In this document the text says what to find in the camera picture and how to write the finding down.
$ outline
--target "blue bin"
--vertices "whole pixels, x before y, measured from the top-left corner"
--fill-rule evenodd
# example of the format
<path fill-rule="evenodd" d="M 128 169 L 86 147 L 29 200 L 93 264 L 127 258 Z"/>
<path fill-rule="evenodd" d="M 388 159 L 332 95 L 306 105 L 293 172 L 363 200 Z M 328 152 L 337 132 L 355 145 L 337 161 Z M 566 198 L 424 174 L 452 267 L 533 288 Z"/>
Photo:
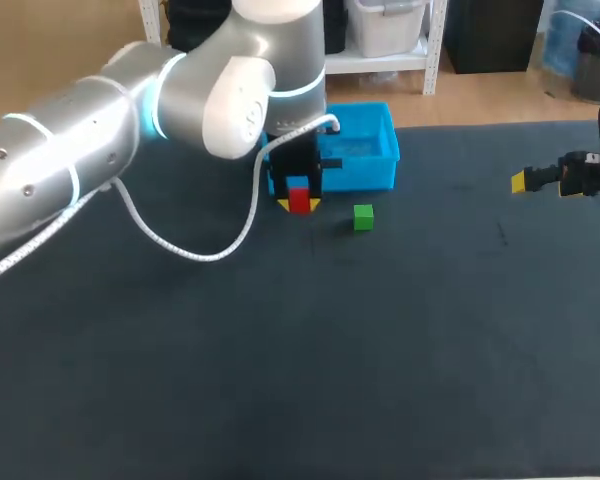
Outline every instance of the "blue bin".
<path fill-rule="evenodd" d="M 398 138 L 386 103 L 330 105 L 340 120 L 340 134 L 318 135 L 323 160 L 341 159 L 342 168 L 323 171 L 323 192 L 391 190 L 400 160 Z M 289 177 L 289 188 L 307 187 L 306 177 Z M 269 193 L 273 182 L 269 177 Z"/>

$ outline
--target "green cube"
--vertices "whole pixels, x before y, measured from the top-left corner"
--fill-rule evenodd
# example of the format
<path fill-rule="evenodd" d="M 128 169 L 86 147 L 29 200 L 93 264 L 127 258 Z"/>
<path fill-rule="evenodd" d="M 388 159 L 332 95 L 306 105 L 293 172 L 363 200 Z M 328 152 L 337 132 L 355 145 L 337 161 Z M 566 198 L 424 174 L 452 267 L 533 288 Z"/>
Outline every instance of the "green cube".
<path fill-rule="evenodd" d="M 373 205 L 353 206 L 353 229 L 356 232 L 373 230 Z"/>

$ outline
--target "cable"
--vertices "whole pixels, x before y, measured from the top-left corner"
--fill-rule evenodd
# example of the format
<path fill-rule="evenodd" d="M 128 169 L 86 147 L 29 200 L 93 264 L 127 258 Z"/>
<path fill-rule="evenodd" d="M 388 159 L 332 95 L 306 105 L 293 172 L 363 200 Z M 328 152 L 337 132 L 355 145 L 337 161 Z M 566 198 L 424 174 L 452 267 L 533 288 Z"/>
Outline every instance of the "cable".
<path fill-rule="evenodd" d="M 587 25 L 589 25 L 600 35 L 600 28 L 598 28 L 597 25 L 595 25 L 593 22 L 590 22 L 583 16 L 578 15 L 577 13 L 570 12 L 569 10 L 556 10 L 555 12 L 552 13 L 552 15 L 555 15 L 556 13 L 564 13 L 565 15 L 571 15 L 572 17 L 577 18 L 578 20 L 581 20 L 584 23 L 586 23 Z"/>
<path fill-rule="evenodd" d="M 88 195 L 82 197 L 78 202 L 72 207 L 66 208 L 58 218 L 56 218 L 53 222 L 51 222 L 44 230 L 42 230 L 39 234 L 17 249 L 8 257 L 4 258 L 0 261 L 0 275 L 7 272 L 11 268 L 15 267 L 22 260 L 27 258 L 33 252 L 35 252 L 38 248 L 44 245 L 47 240 L 53 237 L 58 231 L 64 227 L 69 220 L 71 220 L 76 213 L 82 210 L 89 200 L 93 198 L 93 196 L 97 193 L 93 191 Z"/>
<path fill-rule="evenodd" d="M 112 183 L 118 188 L 122 199 L 131 214 L 131 218 L 138 225 L 140 230 L 142 230 L 151 240 L 157 243 L 159 246 L 168 250 L 171 253 L 179 255 L 187 260 L 193 260 L 196 262 L 217 262 L 218 260 L 222 260 L 223 258 L 228 257 L 233 252 L 235 252 L 238 247 L 244 242 L 244 239 L 247 237 L 249 230 L 251 230 L 251 226 L 253 225 L 253 220 L 256 216 L 256 211 L 258 208 L 258 193 L 260 190 L 260 170 L 262 169 L 262 162 L 264 158 L 267 156 L 269 152 L 273 149 L 279 147 L 280 145 L 287 143 L 305 133 L 314 130 L 320 127 L 322 124 L 331 122 L 333 125 L 333 129 L 338 132 L 340 131 L 340 122 L 335 115 L 324 115 L 304 127 L 299 128 L 291 133 L 283 135 L 282 137 L 274 140 L 273 142 L 266 145 L 264 148 L 258 152 L 256 157 L 256 161 L 253 167 L 253 193 L 251 197 L 251 207 L 249 209 L 249 215 L 247 217 L 247 221 L 238 235 L 238 238 L 225 250 L 215 255 L 198 255 L 196 253 L 187 252 L 175 245 L 167 242 L 165 239 L 156 234 L 153 230 L 151 230 L 147 224 L 142 220 L 138 210 L 133 204 L 133 200 L 129 195 L 129 191 L 125 187 L 122 180 L 119 178 L 115 178 L 112 180 Z M 105 184 L 102 188 L 108 187 L 109 184 Z M 94 190 L 93 192 L 85 195 L 80 200 L 78 200 L 75 205 L 67 207 L 58 218 L 56 218 L 53 222 L 51 222 L 44 230 L 38 233 L 35 237 L 25 243 L 23 246 L 18 248 L 11 255 L 7 256 L 3 260 L 0 261 L 0 276 L 15 267 L 22 260 L 27 258 L 33 252 L 35 252 L 38 248 L 44 245 L 51 237 L 53 237 L 62 227 L 64 227 L 69 220 L 71 220 L 82 208 L 94 197 L 94 195 L 98 192 L 98 190 Z"/>
<path fill-rule="evenodd" d="M 176 254 L 182 258 L 185 258 L 187 260 L 192 260 L 194 262 L 217 262 L 219 260 L 222 260 L 223 258 L 228 257 L 233 252 L 235 252 L 238 249 L 238 247 L 242 244 L 242 242 L 244 242 L 244 239 L 247 238 L 247 235 L 249 234 L 249 231 L 251 230 L 251 226 L 253 225 L 253 220 L 256 216 L 256 211 L 258 209 L 258 193 L 260 190 L 260 170 L 262 168 L 262 162 L 264 161 L 264 158 L 266 157 L 266 155 L 269 152 L 271 152 L 273 149 L 275 149 L 276 147 L 279 147 L 280 145 L 282 145 L 284 143 L 287 143 L 301 135 L 304 135 L 305 133 L 316 129 L 327 122 L 332 123 L 333 129 L 335 131 L 340 131 L 340 122 L 338 121 L 338 118 L 335 115 L 331 115 L 331 114 L 323 115 L 322 117 L 308 123 L 304 127 L 301 127 L 298 130 L 295 130 L 291 133 L 283 135 L 282 137 L 274 140 L 273 142 L 267 144 L 264 148 L 262 148 L 262 150 L 260 150 L 260 152 L 258 152 L 255 164 L 253 166 L 253 192 L 251 195 L 251 207 L 249 208 L 249 215 L 247 216 L 247 221 L 245 222 L 244 227 L 242 228 L 242 231 L 240 232 L 240 235 L 238 235 L 238 238 L 236 238 L 235 241 L 231 245 L 229 245 L 226 249 L 224 249 L 222 252 L 216 253 L 214 255 L 200 255 L 197 253 L 188 252 L 186 250 L 183 250 L 180 247 L 177 247 L 177 246 L 169 243 L 164 238 L 160 237 L 157 233 L 155 233 L 153 230 L 151 230 L 147 226 L 147 224 L 144 222 L 144 220 L 142 220 L 142 218 L 140 217 L 140 214 L 138 213 L 138 210 L 136 209 L 135 205 L 133 204 L 133 200 L 131 199 L 131 195 L 129 195 L 129 191 L 125 187 L 124 183 L 122 183 L 122 180 L 120 180 L 119 178 L 116 178 L 113 180 L 113 184 L 118 188 L 118 191 L 120 192 L 120 195 L 122 196 L 122 200 L 124 201 L 124 203 L 127 207 L 127 210 L 129 210 L 129 213 L 131 214 L 131 218 L 133 219 L 133 221 L 136 223 L 138 228 L 140 228 L 140 230 L 142 230 L 142 232 L 147 237 L 149 237 L 152 241 L 154 241 L 155 243 L 160 245 L 165 250 L 167 250 L 171 253 L 174 253 L 174 254 Z"/>

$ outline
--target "black table surface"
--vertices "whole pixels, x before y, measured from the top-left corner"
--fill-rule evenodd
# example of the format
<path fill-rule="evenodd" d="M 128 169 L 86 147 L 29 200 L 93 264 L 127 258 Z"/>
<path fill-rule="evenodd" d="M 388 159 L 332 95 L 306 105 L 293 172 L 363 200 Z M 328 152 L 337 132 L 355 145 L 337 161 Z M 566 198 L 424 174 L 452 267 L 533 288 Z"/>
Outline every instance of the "black table surface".
<path fill-rule="evenodd" d="M 0 279 L 0 480 L 600 474 L 600 196 L 510 192 L 597 150 L 596 125 L 399 140 L 393 192 L 307 217 L 262 198 L 218 264 L 98 195 Z M 158 143 L 125 178 L 161 235 L 211 253 L 251 165 Z"/>

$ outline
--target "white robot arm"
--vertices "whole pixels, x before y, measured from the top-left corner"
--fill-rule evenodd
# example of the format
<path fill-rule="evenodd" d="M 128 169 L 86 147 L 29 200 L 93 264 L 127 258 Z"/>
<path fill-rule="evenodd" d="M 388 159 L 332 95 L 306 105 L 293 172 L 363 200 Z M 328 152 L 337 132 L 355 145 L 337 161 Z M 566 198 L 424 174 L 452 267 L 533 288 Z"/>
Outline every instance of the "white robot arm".
<path fill-rule="evenodd" d="M 0 247 L 117 178 L 156 136 L 227 159 L 324 115 L 321 0 L 233 0 L 184 54 L 138 42 L 0 123 Z"/>

